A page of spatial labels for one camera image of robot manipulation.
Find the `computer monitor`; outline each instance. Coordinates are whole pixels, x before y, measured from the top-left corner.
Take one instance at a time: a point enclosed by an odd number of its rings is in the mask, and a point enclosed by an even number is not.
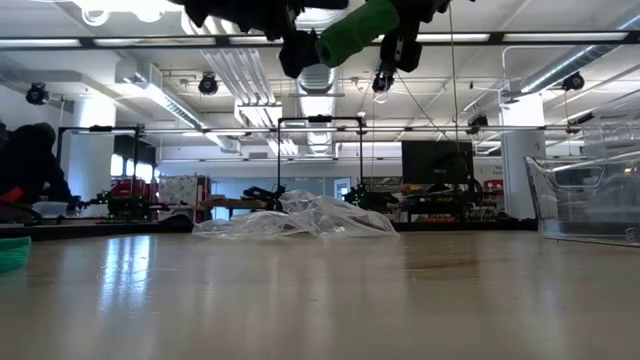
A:
[[[473,179],[470,142],[403,141],[405,184],[468,184]]]

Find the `window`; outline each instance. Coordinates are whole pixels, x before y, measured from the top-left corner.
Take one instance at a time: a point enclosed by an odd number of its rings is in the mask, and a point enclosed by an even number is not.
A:
[[[111,176],[122,176],[122,156],[111,155]]]
[[[126,175],[133,176],[133,160],[127,160]]]
[[[146,183],[151,183],[153,177],[153,166],[145,163],[138,163],[136,166],[136,176]]]

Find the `green object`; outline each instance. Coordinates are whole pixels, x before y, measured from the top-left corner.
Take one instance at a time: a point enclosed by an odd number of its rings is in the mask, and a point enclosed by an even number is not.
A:
[[[0,272],[19,269],[27,264],[31,238],[0,239]]]
[[[400,17],[390,0],[369,0],[323,31],[316,51],[323,64],[336,67],[399,24]]]

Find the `clear plastic bag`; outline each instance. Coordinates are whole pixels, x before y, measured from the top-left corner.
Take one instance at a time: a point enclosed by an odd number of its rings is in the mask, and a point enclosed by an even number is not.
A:
[[[263,211],[234,216],[231,221],[196,224],[193,233],[206,238],[276,238],[308,232],[323,239],[397,236],[382,214],[366,211],[329,196],[296,190],[280,198],[286,213]]]

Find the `column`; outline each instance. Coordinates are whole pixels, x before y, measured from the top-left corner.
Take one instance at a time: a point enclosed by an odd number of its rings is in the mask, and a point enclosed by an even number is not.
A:
[[[115,126],[116,106],[107,98],[77,101],[71,122],[66,126]],[[89,200],[104,190],[110,190],[113,136],[68,133],[65,134],[64,142],[65,175],[71,193],[80,195],[83,200]],[[83,215],[97,216],[106,212],[106,208],[91,206]]]
[[[502,104],[500,123],[504,126],[542,126],[545,124],[542,96],[531,94],[513,104]],[[502,162],[505,211],[517,219],[535,219],[524,157],[546,156],[544,131],[504,133]]]

